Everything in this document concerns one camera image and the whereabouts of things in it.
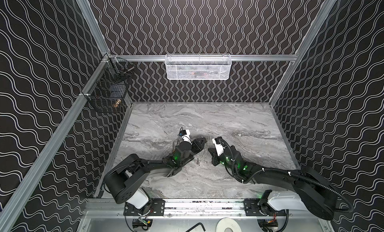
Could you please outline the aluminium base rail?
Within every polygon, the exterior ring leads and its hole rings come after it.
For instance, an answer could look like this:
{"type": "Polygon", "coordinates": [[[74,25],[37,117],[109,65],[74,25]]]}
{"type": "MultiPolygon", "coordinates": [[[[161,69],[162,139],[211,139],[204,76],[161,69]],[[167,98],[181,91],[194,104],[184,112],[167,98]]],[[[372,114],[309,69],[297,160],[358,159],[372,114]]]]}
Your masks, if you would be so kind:
{"type": "MultiPolygon", "coordinates": [[[[149,219],[272,219],[257,209],[255,201],[243,199],[157,199],[149,219]]],[[[116,204],[113,199],[90,199],[85,219],[138,218],[131,207],[116,204]]]]}

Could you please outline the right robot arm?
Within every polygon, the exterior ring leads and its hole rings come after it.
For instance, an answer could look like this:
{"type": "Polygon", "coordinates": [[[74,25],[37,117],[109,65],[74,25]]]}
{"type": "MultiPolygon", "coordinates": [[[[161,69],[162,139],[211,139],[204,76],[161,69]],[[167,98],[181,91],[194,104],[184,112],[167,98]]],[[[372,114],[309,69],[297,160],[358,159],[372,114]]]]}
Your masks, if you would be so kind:
{"type": "Polygon", "coordinates": [[[331,221],[335,213],[354,210],[353,204],[314,169],[266,167],[244,160],[235,146],[230,146],[222,137],[213,139],[213,144],[215,147],[208,149],[212,164],[222,164],[227,173],[243,185],[265,184],[294,192],[309,212],[327,221],[331,221]]]}

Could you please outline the white tape roll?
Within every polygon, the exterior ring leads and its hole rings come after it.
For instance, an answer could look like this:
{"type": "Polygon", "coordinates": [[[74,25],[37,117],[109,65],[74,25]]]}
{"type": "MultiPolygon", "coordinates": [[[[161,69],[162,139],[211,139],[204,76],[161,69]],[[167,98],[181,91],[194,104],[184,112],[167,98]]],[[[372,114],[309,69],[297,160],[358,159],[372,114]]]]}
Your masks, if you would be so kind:
{"type": "Polygon", "coordinates": [[[234,219],[223,218],[217,223],[216,232],[242,232],[242,229],[234,219]]]}

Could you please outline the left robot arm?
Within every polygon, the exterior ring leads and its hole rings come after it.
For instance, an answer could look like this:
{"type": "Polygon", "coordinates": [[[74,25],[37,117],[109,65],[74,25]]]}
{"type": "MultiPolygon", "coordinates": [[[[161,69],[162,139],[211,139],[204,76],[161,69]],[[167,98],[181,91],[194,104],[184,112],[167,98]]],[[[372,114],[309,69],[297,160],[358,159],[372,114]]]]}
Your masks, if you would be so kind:
{"type": "Polygon", "coordinates": [[[204,137],[187,139],[161,160],[142,159],[133,153],[112,168],[105,175],[103,183],[117,204],[129,204],[137,210],[146,210],[151,206],[151,199],[141,189],[143,182],[153,177],[177,175],[196,154],[204,150],[206,143],[204,137]]]}

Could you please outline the white mesh wall basket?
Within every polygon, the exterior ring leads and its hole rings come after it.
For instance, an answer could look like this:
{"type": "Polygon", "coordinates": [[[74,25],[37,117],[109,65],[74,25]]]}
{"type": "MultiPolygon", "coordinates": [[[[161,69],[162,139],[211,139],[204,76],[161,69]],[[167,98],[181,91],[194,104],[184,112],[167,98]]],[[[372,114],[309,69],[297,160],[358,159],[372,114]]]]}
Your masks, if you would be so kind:
{"type": "Polygon", "coordinates": [[[232,58],[229,54],[166,54],[169,80],[227,80],[232,58]]]}

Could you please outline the black allen key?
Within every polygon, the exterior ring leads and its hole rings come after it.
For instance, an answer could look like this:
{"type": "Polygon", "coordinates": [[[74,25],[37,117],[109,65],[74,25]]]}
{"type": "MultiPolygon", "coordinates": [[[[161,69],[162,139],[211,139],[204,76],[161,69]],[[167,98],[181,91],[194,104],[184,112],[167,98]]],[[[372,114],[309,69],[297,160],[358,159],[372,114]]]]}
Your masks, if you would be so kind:
{"type": "Polygon", "coordinates": [[[205,226],[202,224],[202,223],[197,223],[195,225],[193,225],[191,228],[189,228],[188,230],[186,230],[186,232],[192,232],[194,229],[196,229],[197,227],[201,227],[203,232],[206,232],[206,228],[205,226]]]}

